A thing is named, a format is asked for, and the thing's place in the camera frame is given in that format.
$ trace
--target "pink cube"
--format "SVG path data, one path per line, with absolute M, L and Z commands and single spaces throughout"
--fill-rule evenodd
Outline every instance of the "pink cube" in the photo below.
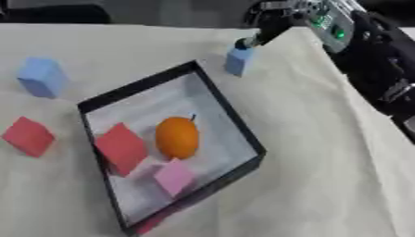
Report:
M 44 154 L 55 137 L 42 124 L 20 117 L 7 129 L 2 138 L 28 156 L 39 157 Z
M 180 159 L 173 159 L 156 173 L 155 179 L 174 198 L 194 181 L 195 175 Z
M 147 157 L 143 139 L 122 122 L 95 139 L 95 145 L 122 177 L 130 174 Z

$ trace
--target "beige fabric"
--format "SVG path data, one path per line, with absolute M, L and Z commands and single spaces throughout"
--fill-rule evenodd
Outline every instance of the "beige fabric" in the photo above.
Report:
M 252 31 L 1 25 L 0 128 L 19 116 L 57 143 L 40 159 L 0 143 L 1 236 L 123 236 L 76 110 L 81 100 L 198 59 L 268 148 L 261 168 L 147 234 L 197 237 L 415 235 L 414 148 L 348 85 L 306 29 L 255 54 L 243 78 L 224 56 Z M 15 80 L 27 56 L 59 60 L 57 100 Z

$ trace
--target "orange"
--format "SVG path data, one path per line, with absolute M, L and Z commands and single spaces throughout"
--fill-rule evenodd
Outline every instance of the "orange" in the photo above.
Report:
M 196 125 L 189 118 L 171 117 L 156 127 L 158 150 L 168 158 L 185 159 L 193 156 L 199 146 Z

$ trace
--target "green light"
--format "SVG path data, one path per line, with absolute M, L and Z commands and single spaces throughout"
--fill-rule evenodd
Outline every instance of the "green light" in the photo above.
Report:
M 343 38 L 345 38 L 345 31 L 343 31 L 343 30 L 338 30 L 336 33 L 335 33 L 335 38 L 336 39 L 343 39 Z
M 340 28 L 338 25 L 334 25 L 332 27 L 332 35 L 337 40 L 341 40 L 341 39 L 345 38 L 345 36 L 346 36 L 345 30 L 343 30 L 342 28 Z

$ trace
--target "red cube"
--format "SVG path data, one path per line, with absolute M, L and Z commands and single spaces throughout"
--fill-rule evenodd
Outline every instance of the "red cube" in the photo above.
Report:
M 145 142 L 123 123 L 95 139 L 96 147 L 114 165 L 120 176 L 127 176 L 147 157 Z
M 2 138 L 28 156 L 39 157 L 44 154 L 55 137 L 42 124 L 20 117 Z

